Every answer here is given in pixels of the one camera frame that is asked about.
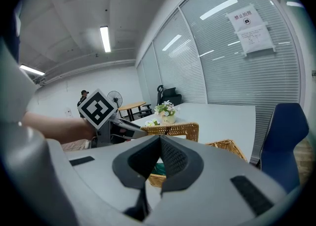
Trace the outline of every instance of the table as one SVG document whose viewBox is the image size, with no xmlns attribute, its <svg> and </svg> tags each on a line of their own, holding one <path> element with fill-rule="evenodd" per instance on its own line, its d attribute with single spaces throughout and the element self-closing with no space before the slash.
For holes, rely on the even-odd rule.
<svg viewBox="0 0 316 226">
<path fill-rule="evenodd" d="M 176 123 L 197 122 L 199 124 L 199 143 L 211 143 L 232 139 L 250 162 L 256 130 L 255 106 L 182 103 L 176 113 Z M 145 121 L 159 115 L 149 115 L 133 123 L 144 126 Z"/>
<path fill-rule="evenodd" d="M 138 110 L 140 111 L 140 106 L 146 104 L 146 102 L 135 102 L 135 103 L 131 103 L 131 104 L 127 104 L 125 106 L 119 107 L 118 111 L 121 110 L 127 110 L 127 114 L 128 114 L 128 118 L 130 121 L 134 121 L 134 116 L 133 116 L 133 112 L 132 109 L 138 107 Z"/>
</svg>

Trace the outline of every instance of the green object in basket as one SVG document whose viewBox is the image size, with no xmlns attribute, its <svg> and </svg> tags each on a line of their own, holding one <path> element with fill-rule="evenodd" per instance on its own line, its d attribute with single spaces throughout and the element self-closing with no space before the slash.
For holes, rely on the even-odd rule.
<svg viewBox="0 0 316 226">
<path fill-rule="evenodd" d="M 166 175 L 166 170 L 164 168 L 164 164 L 163 163 L 156 163 L 152 174 L 158 174 L 158 175 Z"/>
</svg>

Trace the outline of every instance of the blue chair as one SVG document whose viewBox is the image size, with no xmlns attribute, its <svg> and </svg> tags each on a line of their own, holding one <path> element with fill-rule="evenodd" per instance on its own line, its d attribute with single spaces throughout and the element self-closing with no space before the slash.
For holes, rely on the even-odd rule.
<svg viewBox="0 0 316 226">
<path fill-rule="evenodd" d="M 308 132 L 306 117 L 298 103 L 276 105 L 261 148 L 260 166 L 288 193 L 300 184 L 293 150 Z"/>
</svg>

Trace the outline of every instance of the electric fan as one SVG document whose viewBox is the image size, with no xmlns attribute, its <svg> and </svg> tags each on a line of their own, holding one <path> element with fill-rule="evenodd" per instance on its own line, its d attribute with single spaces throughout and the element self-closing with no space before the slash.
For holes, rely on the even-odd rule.
<svg viewBox="0 0 316 226">
<path fill-rule="evenodd" d="M 119 108 L 120 106 L 122 106 L 123 103 L 123 99 L 122 96 L 119 92 L 117 91 L 111 91 L 110 93 L 108 93 L 108 98 L 114 102 L 115 105 L 117 105 L 117 107 Z"/>
</svg>

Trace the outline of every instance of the window blind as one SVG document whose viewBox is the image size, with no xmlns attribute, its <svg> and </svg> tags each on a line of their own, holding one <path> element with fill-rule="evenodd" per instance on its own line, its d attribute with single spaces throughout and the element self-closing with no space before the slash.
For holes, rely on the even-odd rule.
<svg viewBox="0 0 316 226">
<path fill-rule="evenodd" d="M 227 1 L 187 0 L 181 9 L 197 44 L 208 103 L 256 106 L 252 161 L 257 161 L 275 105 L 299 102 L 297 51 L 283 16 L 271 0 Z M 276 52 L 267 49 L 246 57 L 241 54 L 241 44 L 225 14 L 250 3 L 268 23 Z"/>
<path fill-rule="evenodd" d="M 142 91 L 143 100 L 147 104 L 151 104 L 148 89 L 147 89 L 147 84 L 146 84 L 144 68 L 143 68 L 143 61 L 139 62 L 138 64 L 137 75 L 138 75 L 140 90 Z"/>
<path fill-rule="evenodd" d="M 153 41 L 164 88 L 176 87 L 183 102 L 205 103 L 204 78 L 193 39 L 177 10 Z"/>
<path fill-rule="evenodd" d="M 151 108 L 153 109 L 157 105 L 157 87 L 161 85 L 158 65 L 154 53 L 154 47 L 151 44 L 146 51 L 143 59 L 143 66 L 145 71 L 145 78 L 147 82 L 147 88 L 149 97 L 151 100 Z"/>
</svg>

